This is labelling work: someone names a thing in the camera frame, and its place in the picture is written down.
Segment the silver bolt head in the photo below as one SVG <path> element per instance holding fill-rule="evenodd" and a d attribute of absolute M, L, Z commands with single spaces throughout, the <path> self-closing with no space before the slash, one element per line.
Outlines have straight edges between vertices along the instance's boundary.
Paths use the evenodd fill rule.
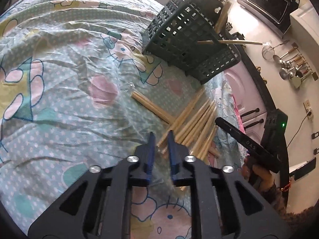
<path fill-rule="evenodd" d="M 126 158 L 128 162 L 130 163 L 136 163 L 139 161 L 138 156 L 129 156 L 128 158 Z"/>
<path fill-rule="evenodd" d="M 99 173 L 101 171 L 101 167 L 97 166 L 97 165 L 93 165 L 89 168 L 89 171 L 91 173 Z"/>
<path fill-rule="evenodd" d="M 222 168 L 223 172 L 225 173 L 231 173 L 234 171 L 234 167 L 230 166 L 230 165 L 225 165 Z"/>
<path fill-rule="evenodd" d="M 185 156 L 184 160 L 188 163 L 193 163 L 196 161 L 196 157 L 195 156 Z"/>

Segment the pink cabinet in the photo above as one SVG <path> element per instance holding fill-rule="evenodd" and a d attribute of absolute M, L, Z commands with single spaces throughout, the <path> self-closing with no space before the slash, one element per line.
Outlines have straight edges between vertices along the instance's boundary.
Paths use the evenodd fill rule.
<path fill-rule="evenodd" d="M 241 118 L 243 122 L 266 112 L 259 91 L 242 61 L 224 73 L 232 88 L 240 115 L 252 111 L 251 114 Z"/>
<path fill-rule="evenodd" d="M 260 144 L 260 141 L 264 134 L 264 125 L 265 125 L 266 117 L 267 117 L 267 112 L 243 123 L 244 127 L 246 127 L 245 129 L 246 135 L 249 136 L 254 141 L 256 141 L 258 144 Z"/>

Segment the bracelet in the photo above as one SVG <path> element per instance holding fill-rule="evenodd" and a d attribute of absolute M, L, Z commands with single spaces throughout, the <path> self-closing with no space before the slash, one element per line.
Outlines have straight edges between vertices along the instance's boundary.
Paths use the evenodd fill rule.
<path fill-rule="evenodd" d="M 289 191 L 290 187 L 291 187 L 291 178 L 289 179 L 289 183 L 286 186 L 284 186 L 283 188 L 279 188 L 279 190 L 281 192 L 286 192 L 286 191 Z"/>

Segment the cabinet handle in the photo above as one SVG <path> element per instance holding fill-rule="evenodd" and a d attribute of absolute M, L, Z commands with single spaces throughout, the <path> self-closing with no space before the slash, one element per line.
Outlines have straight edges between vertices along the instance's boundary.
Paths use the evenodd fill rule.
<path fill-rule="evenodd" d="M 252 113 L 254 113 L 254 112 L 259 112 L 259 111 L 260 111 L 260 109 L 259 109 L 259 108 L 256 108 L 256 109 L 254 109 L 254 110 L 252 110 L 252 111 L 248 111 L 248 112 L 246 112 L 246 113 L 240 115 L 240 118 L 243 118 L 243 117 L 248 116 L 248 115 L 250 115 L 250 114 L 252 114 Z"/>
<path fill-rule="evenodd" d="M 253 123 L 248 124 L 246 127 L 244 127 L 244 130 L 246 130 L 246 128 L 253 127 L 253 126 L 260 124 L 260 123 L 264 123 L 264 119 L 260 119 L 258 121 L 255 121 Z"/>

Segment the bundle of wooden sticks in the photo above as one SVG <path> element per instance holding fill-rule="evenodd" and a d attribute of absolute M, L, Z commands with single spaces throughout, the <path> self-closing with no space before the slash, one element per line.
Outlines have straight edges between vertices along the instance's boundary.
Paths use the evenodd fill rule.
<path fill-rule="evenodd" d="M 200 109 L 186 122 L 186 119 L 192 112 L 192 109 L 204 93 L 204 88 L 200 89 L 195 97 L 189 102 L 183 112 L 175 119 L 166 113 L 160 107 L 152 103 L 144 95 L 134 91 L 132 97 L 140 102 L 147 109 L 159 116 L 162 120 L 170 124 L 168 130 L 163 134 L 157 146 L 167 157 L 166 138 L 170 130 L 174 131 L 175 141 L 189 148 L 190 154 L 204 161 L 207 157 L 211 142 L 216 134 L 215 126 L 216 106 L 215 101 L 207 99 Z M 211 151 L 216 157 L 219 157 L 217 151 Z"/>

